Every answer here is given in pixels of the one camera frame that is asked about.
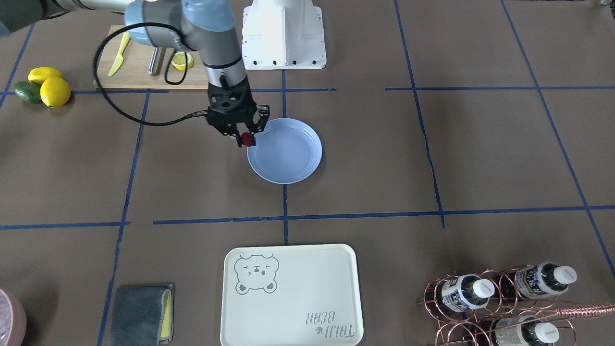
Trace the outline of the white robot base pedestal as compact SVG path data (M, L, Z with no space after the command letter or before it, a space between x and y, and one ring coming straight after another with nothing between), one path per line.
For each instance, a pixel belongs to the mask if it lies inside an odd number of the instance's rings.
M323 15L311 0L254 0L242 19L246 70L326 67Z

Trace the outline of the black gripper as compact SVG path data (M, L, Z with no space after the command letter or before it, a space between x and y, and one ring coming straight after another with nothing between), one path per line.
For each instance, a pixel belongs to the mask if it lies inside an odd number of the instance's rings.
M270 118L268 105L257 105L252 97L248 79L234 86L208 84L210 99L206 120L224 136L235 138L238 147L243 147L243 136L237 127L246 125L250 144L257 144L257 137L264 131Z

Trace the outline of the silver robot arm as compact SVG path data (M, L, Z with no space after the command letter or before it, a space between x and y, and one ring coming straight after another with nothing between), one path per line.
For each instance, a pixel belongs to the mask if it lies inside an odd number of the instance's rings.
M98 60L105 45L117 35L128 32L143 45L197 52L207 73L209 106L160 126L204 117L220 134L234 138L239 147L256 144L255 136L264 131L270 108L253 100L228 1L3 0L1 35L8 37L40 20L79 10L116 12L124 17L125 27L103 40L92 62L95 84L105 100L109 97L98 77Z

